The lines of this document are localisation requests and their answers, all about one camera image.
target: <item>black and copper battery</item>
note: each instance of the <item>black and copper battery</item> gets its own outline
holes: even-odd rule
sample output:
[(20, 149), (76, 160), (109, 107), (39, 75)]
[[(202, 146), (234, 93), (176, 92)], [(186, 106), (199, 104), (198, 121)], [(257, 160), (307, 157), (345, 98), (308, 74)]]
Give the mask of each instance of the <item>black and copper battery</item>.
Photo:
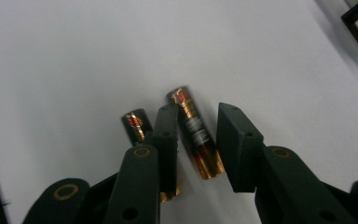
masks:
[(142, 108), (128, 112), (121, 119), (133, 146), (151, 145), (158, 150), (159, 197), (162, 203), (171, 200), (181, 192), (180, 186), (176, 182), (176, 126), (170, 127), (168, 125), (170, 134), (167, 135), (167, 130), (163, 130), (167, 125), (162, 125), (175, 122), (175, 120), (167, 120), (172, 116), (167, 116), (166, 113), (174, 114), (176, 117), (176, 110), (177, 108), (170, 108), (169, 106), (162, 107), (158, 111), (155, 131), (153, 131), (152, 125)]
[(167, 98), (179, 107), (178, 124), (185, 147), (191, 152), (203, 179), (210, 179), (225, 172), (216, 150), (215, 142), (207, 130), (188, 87), (168, 93)]

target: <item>white surface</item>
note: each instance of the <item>white surface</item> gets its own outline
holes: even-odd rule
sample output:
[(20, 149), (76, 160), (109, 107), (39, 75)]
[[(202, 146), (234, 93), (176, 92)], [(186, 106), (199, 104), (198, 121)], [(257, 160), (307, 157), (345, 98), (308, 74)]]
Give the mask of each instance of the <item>white surface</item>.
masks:
[[(21, 223), (50, 184), (118, 171), (119, 118), (154, 123), (189, 84), (215, 133), (217, 105), (240, 107), (267, 145), (293, 149), (322, 181), (358, 180), (358, 47), (345, 3), (0, 1), (0, 187)], [(253, 194), (204, 181), (179, 146), (182, 195), (161, 223), (259, 223)]]

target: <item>white table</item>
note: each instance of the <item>white table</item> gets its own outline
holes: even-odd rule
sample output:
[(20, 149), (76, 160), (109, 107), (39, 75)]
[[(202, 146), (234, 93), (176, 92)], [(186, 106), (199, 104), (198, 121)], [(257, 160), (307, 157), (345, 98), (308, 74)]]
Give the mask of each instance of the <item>white table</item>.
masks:
[[(219, 102), (322, 180), (358, 180), (358, 46), (342, 2), (0, 2), (0, 189), (21, 223), (50, 184), (116, 173), (120, 117), (188, 84), (215, 134)], [(254, 194), (202, 180), (179, 143), (182, 195), (161, 223), (259, 223)]]

